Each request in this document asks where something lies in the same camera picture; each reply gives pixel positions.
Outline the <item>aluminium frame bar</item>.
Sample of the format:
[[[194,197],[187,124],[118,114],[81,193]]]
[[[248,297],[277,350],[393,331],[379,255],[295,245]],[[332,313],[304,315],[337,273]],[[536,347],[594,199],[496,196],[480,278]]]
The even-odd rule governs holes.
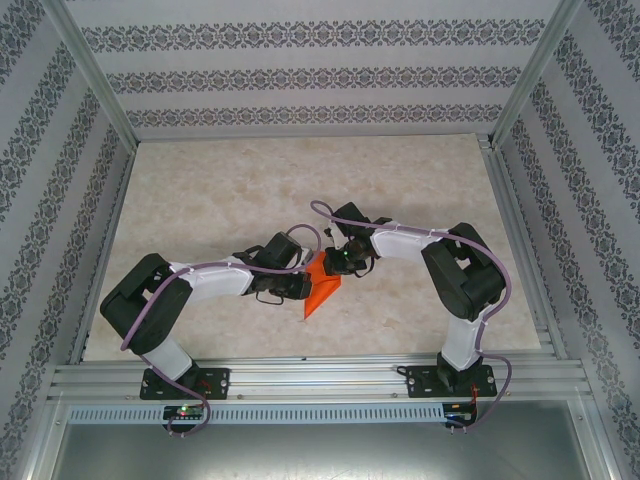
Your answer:
[[[621,480],[620,470],[595,401],[576,398],[568,400],[567,406],[589,479]]]
[[[19,480],[52,480],[66,431],[68,410],[61,399],[45,405]]]

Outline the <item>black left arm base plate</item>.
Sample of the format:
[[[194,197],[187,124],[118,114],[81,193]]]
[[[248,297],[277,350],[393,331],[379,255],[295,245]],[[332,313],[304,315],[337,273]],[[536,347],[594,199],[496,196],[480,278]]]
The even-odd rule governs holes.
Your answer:
[[[144,370],[139,396],[142,400],[192,399],[185,389],[207,400],[225,400],[230,386],[230,370],[226,368],[191,367],[174,384],[167,382],[153,369]]]

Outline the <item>aluminium frame post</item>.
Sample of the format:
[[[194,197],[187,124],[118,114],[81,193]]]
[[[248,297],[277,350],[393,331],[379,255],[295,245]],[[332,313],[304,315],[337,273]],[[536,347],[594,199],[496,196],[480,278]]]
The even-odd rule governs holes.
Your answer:
[[[543,30],[530,59],[509,96],[489,136],[492,147],[501,146],[509,135],[531,91],[571,24],[583,0],[559,0],[548,24]]]
[[[65,0],[39,0],[129,153],[139,140]]]

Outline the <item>aluminium table edge rail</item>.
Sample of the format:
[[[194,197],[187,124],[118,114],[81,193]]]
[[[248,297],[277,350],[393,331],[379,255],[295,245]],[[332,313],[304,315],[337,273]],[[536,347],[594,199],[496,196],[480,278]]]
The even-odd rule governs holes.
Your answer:
[[[63,343],[63,356],[60,360],[62,364],[78,364],[83,358],[137,153],[138,148],[135,147],[131,153],[113,161],[109,171],[83,252],[83,270],[75,277],[74,288],[77,292],[74,293],[73,306],[77,310],[71,317],[71,330]]]
[[[476,139],[485,168],[497,201],[509,244],[514,255],[522,289],[537,329],[549,334],[553,355],[568,360],[552,305],[538,269],[532,244],[517,196],[501,154],[492,146],[487,134],[477,134]]]

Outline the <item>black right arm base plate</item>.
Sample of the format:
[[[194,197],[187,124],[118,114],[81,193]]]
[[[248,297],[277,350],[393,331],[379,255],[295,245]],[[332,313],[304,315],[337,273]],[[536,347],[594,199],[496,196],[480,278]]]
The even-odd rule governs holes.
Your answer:
[[[443,381],[437,366],[407,366],[405,377],[410,398],[471,397],[473,392],[480,398],[497,396],[493,369],[489,365],[481,365],[469,378],[459,381],[454,387]]]

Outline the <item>orange paper sheet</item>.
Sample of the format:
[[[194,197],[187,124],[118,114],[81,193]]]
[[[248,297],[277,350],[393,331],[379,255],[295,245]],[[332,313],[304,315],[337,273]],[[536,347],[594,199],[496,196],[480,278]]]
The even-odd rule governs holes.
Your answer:
[[[318,257],[306,269],[306,272],[310,274],[311,291],[309,296],[304,300],[304,321],[308,320],[311,315],[341,287],[341,276],[328,274],[325,271],[325,258],[326,253],[320,252]]]

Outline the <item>aluminium mounting rail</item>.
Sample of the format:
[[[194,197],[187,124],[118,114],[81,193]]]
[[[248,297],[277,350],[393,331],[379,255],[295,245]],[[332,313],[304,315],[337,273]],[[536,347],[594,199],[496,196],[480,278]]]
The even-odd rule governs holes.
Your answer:
[[[508,354],[509,366],[492,360],[505,400],[568,400],[593,394],[579,360],[551,353]],[[407,397],[399,366],[431,365],[433,355],[239,358],[202,360],[200,366],[230,371],[231,403],[362,403]],[[49,402],[67,404],[136,403],[144,365],[140,361],[88,361],[55,368],[46,393]]]

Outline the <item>grey sheet metal panel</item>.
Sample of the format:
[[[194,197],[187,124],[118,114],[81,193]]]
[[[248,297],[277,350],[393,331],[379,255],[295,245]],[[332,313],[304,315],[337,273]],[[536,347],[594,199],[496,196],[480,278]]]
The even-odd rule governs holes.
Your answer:
[[[154,426],[73,425],[54,480],[590,480],[561,433],[488,425],[218,426],[172,439]]]

